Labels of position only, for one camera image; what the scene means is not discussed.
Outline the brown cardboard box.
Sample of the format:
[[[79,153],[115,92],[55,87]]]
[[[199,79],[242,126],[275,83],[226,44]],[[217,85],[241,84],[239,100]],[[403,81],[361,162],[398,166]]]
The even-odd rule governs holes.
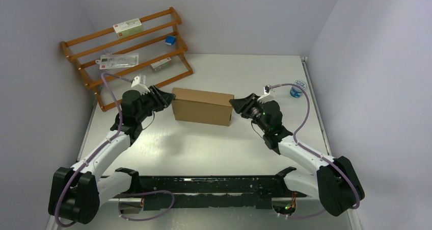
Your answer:
[[[229,103],[233,94],[173,88],[172,101],[177,121],[230,126],[233,107]]]

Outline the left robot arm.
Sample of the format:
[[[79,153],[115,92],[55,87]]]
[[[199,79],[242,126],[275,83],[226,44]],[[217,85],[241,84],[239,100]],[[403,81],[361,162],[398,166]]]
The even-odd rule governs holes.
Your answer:
[[[135,170],[118,168],[108,177],[102,175],[136,142],[143,131],[142,122],[169,107],[175,97],[155,86],[123,93],[121,102],[116,103],[115,122],[105,139],[84,159],[69,168],[60,167],[53,174],[48,213],[59,226],[87,224],[111,198],[119,194],[135,197],[143,191]]]

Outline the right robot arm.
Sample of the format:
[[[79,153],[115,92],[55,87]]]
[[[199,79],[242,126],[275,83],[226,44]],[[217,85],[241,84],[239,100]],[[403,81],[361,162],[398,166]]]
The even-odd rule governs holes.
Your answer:
[[[351,161],[325,155],[303,144],[296,133],[282,123],[280,105],[269,95],[254,93],[229,101],[235,113],[250,119],[263,132],[262,139],[268,149],[292,159],[307,173],[298,170],[287,173],[275,182],[275,191],[288,196],[292,191],[318,199],[323,208],[333,216],[359,207],[365,193]]]

